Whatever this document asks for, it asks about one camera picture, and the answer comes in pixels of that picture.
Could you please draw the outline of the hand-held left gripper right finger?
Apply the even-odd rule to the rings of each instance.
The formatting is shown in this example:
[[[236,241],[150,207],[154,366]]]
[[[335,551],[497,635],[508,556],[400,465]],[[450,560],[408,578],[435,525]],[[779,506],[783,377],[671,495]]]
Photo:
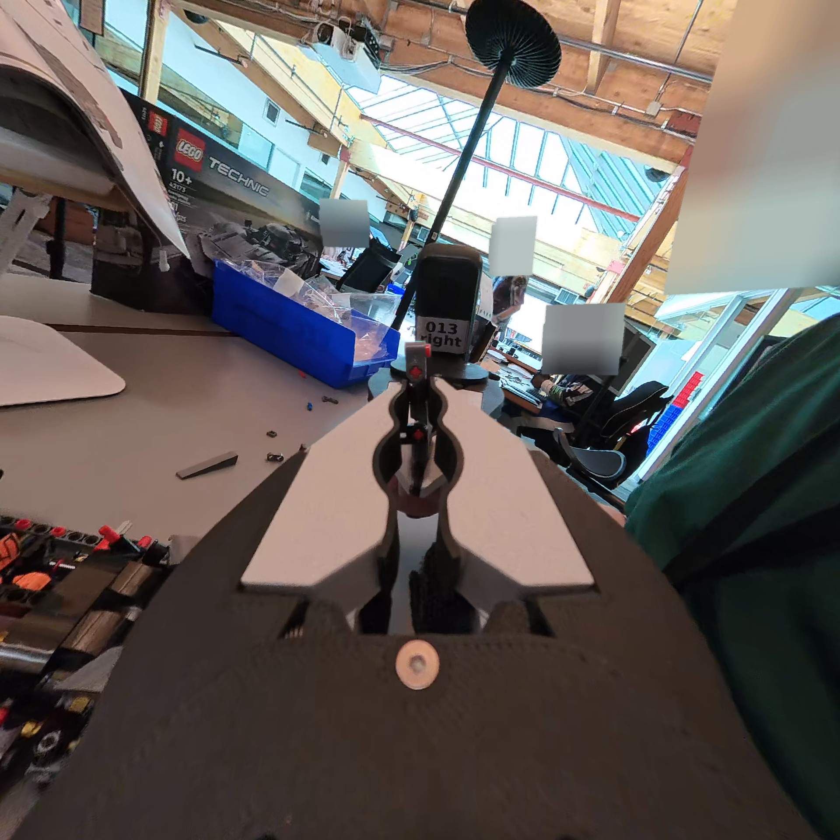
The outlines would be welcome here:
[[[592,590],[531,450],[445,380],[429,382],[428,402],[447,478],[438,529],[458,563],[457,591],[489,615],[503,602]]]

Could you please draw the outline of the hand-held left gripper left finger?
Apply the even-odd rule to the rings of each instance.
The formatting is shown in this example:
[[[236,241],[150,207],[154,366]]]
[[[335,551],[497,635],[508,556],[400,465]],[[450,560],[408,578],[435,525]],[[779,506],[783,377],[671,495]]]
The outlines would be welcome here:
[[[406,417],[406,386],[389,384],[308,449],[241,574],[246,592],[328,602],[360,621],[396,537]]]

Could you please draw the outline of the scattered small lego pieces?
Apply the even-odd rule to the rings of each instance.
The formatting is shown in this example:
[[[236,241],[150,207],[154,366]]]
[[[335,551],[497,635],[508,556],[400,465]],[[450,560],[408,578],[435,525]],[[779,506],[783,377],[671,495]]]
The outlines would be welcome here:
[[[272,465],[306,452],[335,427],[350,404],[341,390],[302,371],[281,389],[278,400],[279,416],[272,417],[266,430],[266,462]]]

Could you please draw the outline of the grey wedge lego piece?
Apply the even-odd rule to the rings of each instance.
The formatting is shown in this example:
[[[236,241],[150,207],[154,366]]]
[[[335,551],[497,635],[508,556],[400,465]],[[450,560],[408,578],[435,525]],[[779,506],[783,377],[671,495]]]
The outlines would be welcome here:
[[[213,474],[223,469],[229,469],[237,465],[238,454],[235,451],[229,451],[222,455],[217,455],[208,458],[196,465],[191,465],[179,469],[175,472],[175,476],[179,480],[190,480],[199,476]]]

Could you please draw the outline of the partly built lego model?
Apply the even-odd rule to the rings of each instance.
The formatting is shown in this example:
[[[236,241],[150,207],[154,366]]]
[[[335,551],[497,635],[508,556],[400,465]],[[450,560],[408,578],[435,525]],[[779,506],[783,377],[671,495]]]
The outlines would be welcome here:
[[[197,543],[2,516],[2,808],[67,764],[127,636]]]

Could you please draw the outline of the dark lego set box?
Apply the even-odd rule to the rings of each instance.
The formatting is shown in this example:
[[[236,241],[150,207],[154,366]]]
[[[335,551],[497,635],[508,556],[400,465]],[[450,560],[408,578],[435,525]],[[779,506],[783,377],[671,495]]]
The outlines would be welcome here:
[[[122,91],[185,242],[160,245],[136,213],[101,210],[90,291],[125,307],[210,316],[214,265],[256,263],[302,280],[322,270],[319,204],[189,122]]]

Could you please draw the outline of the black office chair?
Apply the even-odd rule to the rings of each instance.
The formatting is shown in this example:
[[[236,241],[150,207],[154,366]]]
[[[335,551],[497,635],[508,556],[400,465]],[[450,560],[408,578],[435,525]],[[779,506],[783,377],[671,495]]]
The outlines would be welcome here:
[[[512,430],[532,441],[591,496],[624,512],[615,489],[646,459],[654,425],[668,405],[667,390],[651,381],[606,405],[609,391],[603,388],[583,413],[574,414],[572,423],[519,418]]]
[[[376,293],[387,284],[387,279],[401,256],[388,244],[371,238],[353,264],[335,284],[339,291]]]

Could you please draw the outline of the clear plastic bags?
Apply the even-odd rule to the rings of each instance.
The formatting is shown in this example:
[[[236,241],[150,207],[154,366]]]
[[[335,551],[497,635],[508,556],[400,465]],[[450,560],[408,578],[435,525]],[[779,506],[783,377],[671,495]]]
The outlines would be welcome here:
[[[264,259],[219,260],[238,268],[270,289],[336,320],[346,319],[347,311],[353,309],[390,328],[396,313],[398,297],[388,291],[339,291],[323,274],[303,279],[290,268]]]

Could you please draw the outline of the blue plastic bin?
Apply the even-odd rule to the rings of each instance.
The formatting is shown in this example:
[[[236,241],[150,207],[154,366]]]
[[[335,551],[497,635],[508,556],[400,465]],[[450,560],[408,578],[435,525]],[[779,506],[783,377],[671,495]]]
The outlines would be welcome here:
[[[213,321],[325,385],[368,380],[396,359],[400,335],[350,309],[336,320],[217,260]]]

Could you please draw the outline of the stack of blue red bins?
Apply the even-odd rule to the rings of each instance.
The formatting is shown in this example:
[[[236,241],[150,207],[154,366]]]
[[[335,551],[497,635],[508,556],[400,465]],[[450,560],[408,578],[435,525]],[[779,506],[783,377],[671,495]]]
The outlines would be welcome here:
[[[668,403],[661,416],[653,424],[647,438],[647,453],[649,456],[658,446],[661,439],[674,426],[679,416],[686,410],[695,391],[700,387],[705,375],[695,372],[681,391]]]

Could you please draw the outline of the white ceiling projector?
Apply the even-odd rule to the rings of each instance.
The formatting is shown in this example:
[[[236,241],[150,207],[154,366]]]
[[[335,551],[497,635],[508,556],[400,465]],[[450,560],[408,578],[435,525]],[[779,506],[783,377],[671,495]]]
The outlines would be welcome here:
[[[382,84],[380,44],[366,23],[319,22],[308,37],[308,49],[348,88],[377,94]]]

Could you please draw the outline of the black pole stand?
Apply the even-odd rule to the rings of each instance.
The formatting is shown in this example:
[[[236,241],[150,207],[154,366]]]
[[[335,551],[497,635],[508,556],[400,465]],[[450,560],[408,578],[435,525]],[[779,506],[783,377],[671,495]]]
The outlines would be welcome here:
[[[474,2],[466,15],[465,33],[473,56],[492,70],[492,76],[418,258],[425,257],[438,241],[504,84],[538,88],[550,81],[560,67],[562,52],[557,35],[547,19],[527,3]]]

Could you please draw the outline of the person's green shirt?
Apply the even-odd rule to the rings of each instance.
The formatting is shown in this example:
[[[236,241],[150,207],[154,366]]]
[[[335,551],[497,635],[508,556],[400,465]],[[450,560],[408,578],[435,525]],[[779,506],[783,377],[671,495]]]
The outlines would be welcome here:
[[[625,508],[822,838],[839,833],[838,425],[836,313],[773,346]]]

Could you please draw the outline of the open instruction booklet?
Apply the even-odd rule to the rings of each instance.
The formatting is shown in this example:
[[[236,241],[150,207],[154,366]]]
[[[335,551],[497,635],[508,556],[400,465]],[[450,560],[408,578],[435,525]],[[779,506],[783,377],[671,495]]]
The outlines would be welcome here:
[[[2,183],[133,211],[187,249],[133,112],[61,2],[1,2]]]

